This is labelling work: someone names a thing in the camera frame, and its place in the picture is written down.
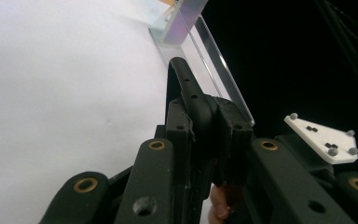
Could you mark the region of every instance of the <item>white tabletop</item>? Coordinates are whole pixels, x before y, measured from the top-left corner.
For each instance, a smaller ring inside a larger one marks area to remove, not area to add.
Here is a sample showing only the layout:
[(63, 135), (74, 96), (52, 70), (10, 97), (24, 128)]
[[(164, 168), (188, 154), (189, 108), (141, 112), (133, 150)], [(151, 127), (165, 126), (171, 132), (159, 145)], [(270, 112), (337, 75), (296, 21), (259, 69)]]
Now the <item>white tabletop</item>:
[(133, 165), (164, 123), (167, 71), (148, 27), (167, 7), (0, 1), (0, 223), (35, 224), (73, 175)]

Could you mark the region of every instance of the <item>white surface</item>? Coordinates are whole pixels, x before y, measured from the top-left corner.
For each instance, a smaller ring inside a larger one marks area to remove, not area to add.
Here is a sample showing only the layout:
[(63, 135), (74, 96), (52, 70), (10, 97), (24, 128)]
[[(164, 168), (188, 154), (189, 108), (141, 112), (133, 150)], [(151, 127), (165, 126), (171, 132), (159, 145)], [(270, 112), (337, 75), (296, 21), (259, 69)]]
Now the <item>white surface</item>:
[(164, 119), (166, 69), (147, 28), (166, 7), (0, 1), (0, 223), (35, 224), (73, 175), (133, 164)]
[[(356, 147), (354, 136), (347, 135), (346, 132), (313, 123), (303, 119), (291, 119), (286, 116), (284, 121), (325, 161), (330, 164), (340, 164), (354, 162), (358, 159), (358, 155), (348, 153), (349, 149)], [(309, 131), (307, 127), (315, 128), (317, 132)], [(338, 154), (330, 156), (329, 148), (325, 145), (335, 144), (338, 146)]]

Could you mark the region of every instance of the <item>human hand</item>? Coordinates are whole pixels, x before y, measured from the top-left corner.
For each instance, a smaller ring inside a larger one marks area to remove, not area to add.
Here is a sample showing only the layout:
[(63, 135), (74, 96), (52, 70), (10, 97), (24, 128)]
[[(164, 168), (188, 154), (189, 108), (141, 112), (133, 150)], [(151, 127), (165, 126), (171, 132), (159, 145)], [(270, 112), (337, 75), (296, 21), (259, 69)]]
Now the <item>human hand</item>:
[(231, 213), (234, 212), (235, 206), (242, 200), (240, 187), (229, 187), (223, 185), (211, 187), (211, 209), (209, 210), (208, 220), (210, 224), (223, 224)]

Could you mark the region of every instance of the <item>black background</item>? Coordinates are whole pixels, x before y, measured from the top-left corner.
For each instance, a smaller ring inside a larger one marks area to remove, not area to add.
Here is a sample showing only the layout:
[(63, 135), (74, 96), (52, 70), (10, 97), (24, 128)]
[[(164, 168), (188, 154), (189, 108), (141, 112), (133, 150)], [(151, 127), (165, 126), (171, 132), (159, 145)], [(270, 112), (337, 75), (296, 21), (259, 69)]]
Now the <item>black background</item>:
[[(358, 21), (358, 1), (339, 8)], [(283, 119), (297, 113), (355, 130), (358, 146), (358, 76), (313, 1), (209, 0), (202, 17), (255, 118), (257, 137), (293, 133)], [(335, 169), (358, 171), (358, 160)]]

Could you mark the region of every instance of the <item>white triangular bracket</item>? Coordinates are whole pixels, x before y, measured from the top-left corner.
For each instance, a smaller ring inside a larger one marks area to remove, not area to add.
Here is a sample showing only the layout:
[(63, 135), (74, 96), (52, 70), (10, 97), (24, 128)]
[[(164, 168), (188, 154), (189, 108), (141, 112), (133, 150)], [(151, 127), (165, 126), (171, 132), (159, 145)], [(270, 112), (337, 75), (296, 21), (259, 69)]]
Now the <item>white triangular bracket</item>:
[(358, 159), (354, 131), (342, 132), (299, 119), (296, 113), (286, 116), (284, 121), (328, 163), (349, 163)]

